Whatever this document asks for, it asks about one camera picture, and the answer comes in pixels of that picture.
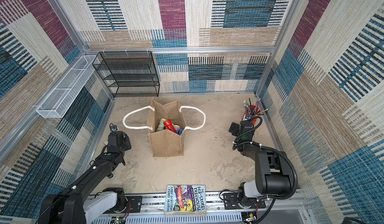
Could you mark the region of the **red flashlight row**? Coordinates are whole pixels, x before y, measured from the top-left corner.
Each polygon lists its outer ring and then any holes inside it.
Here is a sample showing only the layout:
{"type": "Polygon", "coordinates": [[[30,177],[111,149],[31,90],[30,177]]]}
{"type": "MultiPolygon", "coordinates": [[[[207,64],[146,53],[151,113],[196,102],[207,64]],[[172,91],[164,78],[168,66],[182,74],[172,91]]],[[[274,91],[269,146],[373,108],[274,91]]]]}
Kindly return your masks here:
{"type": "Polygon", "coordinates": [[[177,132],[176,129],[174,128],[173,123],[172,123],[171,120],[166,120],[166,121],[164,122],[164,125],[165,125],[165,128],[166,128],[167,130],[169,130],[169,131],[171,131],[171,132],[173,132],[173,133],[175,133],[175,134],[178,134],[178,132],[177,132]]]}

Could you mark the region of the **burlap tote bag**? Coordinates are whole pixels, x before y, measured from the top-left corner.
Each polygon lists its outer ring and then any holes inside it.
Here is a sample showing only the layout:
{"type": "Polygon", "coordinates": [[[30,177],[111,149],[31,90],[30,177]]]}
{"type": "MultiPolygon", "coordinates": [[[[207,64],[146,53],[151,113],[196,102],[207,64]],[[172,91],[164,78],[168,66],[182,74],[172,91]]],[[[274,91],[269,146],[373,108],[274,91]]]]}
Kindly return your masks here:
{"type": "Polygon", "coordinates": [[[161,104],[155,100],[151,104],[136,110],[131,111],[123,117],[122,123],[126,129],[130,130],[147,130],[149,132],[149,141],[153,150],[153,156],[156,158],[170,158],[184,155],[184,140],[186,131],[197,131],[203,128],[206,124],[206,114],[197,107],[181,105],[178,101],[173,101],[167,104],[161,104]],[[143,111],[149,110],[147,123],[144,126],[135,127],[129,126],[126,121],[130,116],[143,111]],[[192,109],[203,115],[203,122],[198,127],[191,127],[186,123],[184,110],[192,109]],[[167,129],[157,132],[157,128],[161,119],[171,120],[177,132],[180,129],[183,133],[175,134],[167,129]]]}

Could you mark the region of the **light green flashlight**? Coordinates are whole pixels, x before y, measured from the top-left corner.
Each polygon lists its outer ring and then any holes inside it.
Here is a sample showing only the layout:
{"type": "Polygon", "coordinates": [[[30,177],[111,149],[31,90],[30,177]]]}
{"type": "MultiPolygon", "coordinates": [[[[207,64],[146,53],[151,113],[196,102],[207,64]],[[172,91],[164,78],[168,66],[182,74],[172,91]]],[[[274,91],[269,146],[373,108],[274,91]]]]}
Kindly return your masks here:
{"type": "Polygon", "coordinates": [[[164,122],[166,122],[167,119],[161,119],[157,128],[157,132],[161,132],[164,129],[166,129],[164,122]]]}

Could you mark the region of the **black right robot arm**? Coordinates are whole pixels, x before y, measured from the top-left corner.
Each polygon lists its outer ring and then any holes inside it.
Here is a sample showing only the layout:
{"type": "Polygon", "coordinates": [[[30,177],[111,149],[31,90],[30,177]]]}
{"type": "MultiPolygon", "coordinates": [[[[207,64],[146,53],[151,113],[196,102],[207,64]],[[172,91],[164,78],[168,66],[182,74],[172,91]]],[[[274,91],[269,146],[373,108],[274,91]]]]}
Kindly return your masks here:
{"type": "Polygon", "coordinates": [[[267,198],[286,200],[298,187],[298,175],[285,152],[253,141],[255,130],[261,125],[250,121],[231,123],[229,133],[235,136],[233,150],[255,162],[255,179],[238,187],[238,201],[248,208],[267,198]]]}

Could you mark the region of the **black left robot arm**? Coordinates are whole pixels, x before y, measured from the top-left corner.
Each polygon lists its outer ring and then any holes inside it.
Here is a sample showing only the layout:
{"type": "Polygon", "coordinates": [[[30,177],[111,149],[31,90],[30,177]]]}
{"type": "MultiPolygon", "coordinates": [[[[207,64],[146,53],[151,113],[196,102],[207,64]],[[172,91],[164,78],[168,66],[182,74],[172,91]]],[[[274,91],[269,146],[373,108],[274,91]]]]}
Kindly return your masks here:
{"type": "Polygon", "coordinates": [[[88,197],[104,178],[111,176],[119,164],[126,164],[125,151],[131,148],[126,133],[111,132],[108,144],[87,171],[60,193],[44,198],[36,223],[91,224],[106,211],[124,212],[128,200],[123,188],[109,188],[92,200],[88,197]]]}

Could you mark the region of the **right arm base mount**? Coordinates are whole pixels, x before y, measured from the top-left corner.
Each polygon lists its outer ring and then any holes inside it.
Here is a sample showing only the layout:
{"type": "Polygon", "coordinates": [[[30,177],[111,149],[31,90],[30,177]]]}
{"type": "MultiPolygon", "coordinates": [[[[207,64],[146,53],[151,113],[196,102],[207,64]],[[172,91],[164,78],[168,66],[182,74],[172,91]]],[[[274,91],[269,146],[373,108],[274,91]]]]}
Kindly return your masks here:
{"type": "Polygon", "coordinates": [[[241,197],[234,192],[223,192],[219,194],[219,197],[224,202],[226,210],[266,208],[265,201],[241,197]]]}

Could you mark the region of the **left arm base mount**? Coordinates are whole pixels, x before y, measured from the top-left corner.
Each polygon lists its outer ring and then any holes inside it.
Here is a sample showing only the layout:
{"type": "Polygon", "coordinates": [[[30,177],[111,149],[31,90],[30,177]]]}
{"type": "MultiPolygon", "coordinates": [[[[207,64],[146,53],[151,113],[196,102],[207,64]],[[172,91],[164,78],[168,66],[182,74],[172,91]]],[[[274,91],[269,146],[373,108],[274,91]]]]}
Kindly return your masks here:
{"type": "Polygon", "coordinates": [[[106,192],[114,192],[117,194],[117,203],[112,208],[106,210],[104,214],[127,214],[139,213],[143,196],[127,196],[123,188],[106,188],[102,194],[106,192]]]}

